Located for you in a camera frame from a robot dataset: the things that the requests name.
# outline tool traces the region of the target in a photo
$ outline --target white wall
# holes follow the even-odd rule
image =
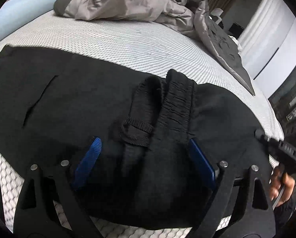
[[[255,79],[288,35],[295,16],[283,0],[262,0],[238,39],[243,67]]]
[[[254,82],[269,98],[296,66],[296,19],[277,53]]]
[[[232,7],[222,19],[224,30],[228,31],[233,23],[237,23],[241,27],[246,28],[252,16],[255,14],[258,5],[259,3],[246,0],[235,0]]]

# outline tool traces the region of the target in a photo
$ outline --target bed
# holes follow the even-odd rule
[[[283,132],[269,101],[252,80],[252,96],[229,74],[204,46],[161,24],[136,21],[80,21],[55,16],[49,11],[16,30],[2,41],[5,45],[49,47],[106,60],[122,66],[165,77],[173,68],[196,83],[211,83],[234,93],[254,113],[265,133],[283,139]],[[23,184],[19,176],[0,154],[0,180],[7,227],[12,230],[17,199]],[[68,227],[61,205],[56,209],[63,226]],[[224,218],[219,228],[229,218]],[[185,237],[189,228],[144,230],[94,219],[103,236],[107,237]]]

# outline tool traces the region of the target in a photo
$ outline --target black clamp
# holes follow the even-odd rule
[[[202,151],[197,139],[189,141],[189,155],[202,184],[213,193],[200,216],[198,226],[194,226],[187,238],[243,238],[273,237],[275,221],[268,196],[268,183],[261,176],[259,167],[252,165],[244,177],[236,177],[236,165],[215,160]],[[217,227],[224,217],[232,189],[239,186],[236,204],[227,227]]]
[[[255,131],[255,137],[261,143],[265,144],[269,154],[279,162],[280,175],[279,180],[282,182],[283,175],[296,173],[296,147],[286,141],[277,141],[265,135],[261,129]],[[275,209],[285,190],[284,184],[281,184],[277,198],[272,201],[272,207]]]

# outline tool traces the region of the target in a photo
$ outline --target textured mattress cover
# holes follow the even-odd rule
[[[117,63],[128,68],[165,77],[173,68],[196,83],[212,83],[234,93],[255,114],[269,137],[283,139],[282,129],[269,101],[255,85],[252,96],[231,74],[212,58],[203,45],[161,24],[135,21],[86,22],[56,17],[52,11],[38,17],[0,41],[5,45],[62,49]],[[277,162],[270,158],[273,167]],[[12,230],[23,178],[0,154],[0,181],[6,226]],[[63,226],[68,227],[61,205],[55,205]],[[218,229],[228,224],[222,219]],[[185,237],[190,228],[145,230],[92,219],[104,237]]]

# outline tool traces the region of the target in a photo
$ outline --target white curtain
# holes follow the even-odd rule
[[[283,43],[294,22],[283,0],[262,0],[239,37],[243,66],[255,78]]]

